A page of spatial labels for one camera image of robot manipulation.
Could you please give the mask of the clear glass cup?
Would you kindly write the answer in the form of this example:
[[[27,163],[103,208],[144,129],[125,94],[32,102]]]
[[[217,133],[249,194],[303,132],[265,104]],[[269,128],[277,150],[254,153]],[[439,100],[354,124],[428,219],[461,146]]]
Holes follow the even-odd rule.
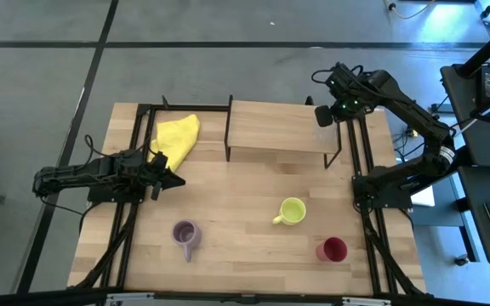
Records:
[[[320,127],[315,123],[312,129],[312,136],[316,143],[321,145],[325,151],[336,151],[339,148],[335,123],[326,127]]]

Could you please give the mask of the red cup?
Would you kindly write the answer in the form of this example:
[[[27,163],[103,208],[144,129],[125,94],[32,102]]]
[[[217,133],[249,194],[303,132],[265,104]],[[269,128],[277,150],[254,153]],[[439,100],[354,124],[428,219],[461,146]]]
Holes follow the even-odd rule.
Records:
[[[347,253],[347,245],[338,237],[329,237],[316,247],[316,257],[325,262],[342,262]]]

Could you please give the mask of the black metal table frame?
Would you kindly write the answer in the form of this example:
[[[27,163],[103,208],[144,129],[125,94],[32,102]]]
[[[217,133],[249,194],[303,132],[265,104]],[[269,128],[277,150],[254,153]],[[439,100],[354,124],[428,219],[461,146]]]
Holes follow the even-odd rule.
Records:
[[[114,105],[103,151],[130,148],[156,134],[156,125],[197,115],[197,143],[177,173],[185,185],[146,188],[142,202],[93,202],[69,275],[73,286],[118,235],[123,242],[99,286],[125,292],[200,292],[373,296],[424,288],[411,224],[399,208],[360,207],[352,179],[395,164],[384,110],[342,122],[343,149],[330,168],[323,155],[232,148],[225,159],[229,100],[224,105]],[[273,224],[282,202],[299,198],[305,218]],[[174,225],[194,221],[202,240],[185,261]],[[316,247],[329,237],[347,245],[344,261],[325,262]]]

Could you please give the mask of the dark grey desk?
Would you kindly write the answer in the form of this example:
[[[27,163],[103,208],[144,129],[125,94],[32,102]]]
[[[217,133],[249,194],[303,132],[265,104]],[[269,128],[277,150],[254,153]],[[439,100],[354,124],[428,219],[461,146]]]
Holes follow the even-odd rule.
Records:
[[[458,167],[459,178],[490,263],[490,219],[485,208],[485,204],[490,202],[490,123],[471,122],[470,113],[476,107],[476,81],[459,76],[451,65],[443,66],[440,73],[454,114],[463,129],[465,150],[470,155],[470,163]]]

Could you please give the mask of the black diagonal pole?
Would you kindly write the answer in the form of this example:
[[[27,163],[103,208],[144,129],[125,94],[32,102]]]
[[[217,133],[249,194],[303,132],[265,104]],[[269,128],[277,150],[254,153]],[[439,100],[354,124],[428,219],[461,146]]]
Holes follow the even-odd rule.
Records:
[[[456,69],[456,72],[461,77],[472,76],[483,64],[490,59],[490,40],[480,48],[471,58],[463,65]]]

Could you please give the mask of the purple ribbed mug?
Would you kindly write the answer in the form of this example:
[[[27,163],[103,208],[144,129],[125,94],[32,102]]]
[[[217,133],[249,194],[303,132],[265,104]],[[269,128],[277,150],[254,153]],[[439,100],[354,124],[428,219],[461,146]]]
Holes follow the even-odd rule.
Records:
[[[183,249],[185,261],[190,263],[193,251],[201,243],[202,230],[194,221],[183,219],[174,225],[172,239]]]

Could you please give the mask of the wooden shelf with black legs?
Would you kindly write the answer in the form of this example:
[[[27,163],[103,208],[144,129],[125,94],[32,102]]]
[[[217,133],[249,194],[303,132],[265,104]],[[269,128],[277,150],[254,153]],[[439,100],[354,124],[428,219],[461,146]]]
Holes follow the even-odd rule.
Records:
[[[316,121],[313,98],[305,102],[284,104],[229,98],[224,147],[225,159],[231,159],[231,149],[247,148],[317,153],[323,155],[328,169],[343,149],[341,127],[336,123],[336,151],[325,151],[312,136]]]

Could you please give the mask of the black front crossbar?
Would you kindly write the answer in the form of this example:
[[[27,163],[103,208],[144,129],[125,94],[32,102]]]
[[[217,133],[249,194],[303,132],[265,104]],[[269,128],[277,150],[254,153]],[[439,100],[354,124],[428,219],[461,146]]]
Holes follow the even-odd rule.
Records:
[[[97,303],[120,303],[144,300],[217,301],[255,305],[259,303],[328,303],[333,306],[490,306],[436,298],[428,294],[402,295],[380,293],[351,297],[306,294],[200,293],[200,292],[125,292],[120,287],[68,288],[48,292],[27,292],[0,295],[0,306],[86,306]]]

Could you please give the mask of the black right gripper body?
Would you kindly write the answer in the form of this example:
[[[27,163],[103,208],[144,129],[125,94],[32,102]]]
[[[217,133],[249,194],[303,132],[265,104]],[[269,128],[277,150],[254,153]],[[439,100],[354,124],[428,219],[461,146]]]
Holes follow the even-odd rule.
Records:
[[[329,108],[333,118],[355,118],[365,109],[373,108],[375,96],[364,88],[336,88],[329,89],[335,98]]]

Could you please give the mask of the yellow cloth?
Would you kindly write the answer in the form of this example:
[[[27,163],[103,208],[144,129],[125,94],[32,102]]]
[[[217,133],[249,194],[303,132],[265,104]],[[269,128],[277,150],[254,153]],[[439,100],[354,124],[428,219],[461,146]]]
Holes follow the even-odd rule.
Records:
[[[175,173],[197,143],[200,127],[201,123],[195,114],[179,120],[158,123],[157,136],[151,141],[151,153],[147,161],[150,162],[154,154],[161,151],[168,158],[166,168]]]

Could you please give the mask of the yellow-green mug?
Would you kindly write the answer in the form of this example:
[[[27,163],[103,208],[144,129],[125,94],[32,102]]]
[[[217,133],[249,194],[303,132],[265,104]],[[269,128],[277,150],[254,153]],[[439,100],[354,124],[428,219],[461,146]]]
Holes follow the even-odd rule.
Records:
[[[305,204],[299,198],[290,197],[282,202],[278,215],[272,219],[272,223],[293,226],[300,223],[305,215]]]

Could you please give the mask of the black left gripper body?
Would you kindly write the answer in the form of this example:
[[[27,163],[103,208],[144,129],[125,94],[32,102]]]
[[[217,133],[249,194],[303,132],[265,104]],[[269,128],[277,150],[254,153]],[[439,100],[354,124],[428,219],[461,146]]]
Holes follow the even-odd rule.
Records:
[[[140,166],[139,181],[145,186],[151,186],[151,199],[157,201],[163,190],[168,188],[168,158],[161,152],[156,152],[149,162]]]

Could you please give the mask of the white box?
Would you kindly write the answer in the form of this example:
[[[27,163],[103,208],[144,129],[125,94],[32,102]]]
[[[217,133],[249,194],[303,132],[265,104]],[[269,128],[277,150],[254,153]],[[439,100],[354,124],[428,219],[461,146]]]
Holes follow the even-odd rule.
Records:
[[[411,195],[411,201],[415,206],[433,207],[436,204],[433,187],[430,186]]]

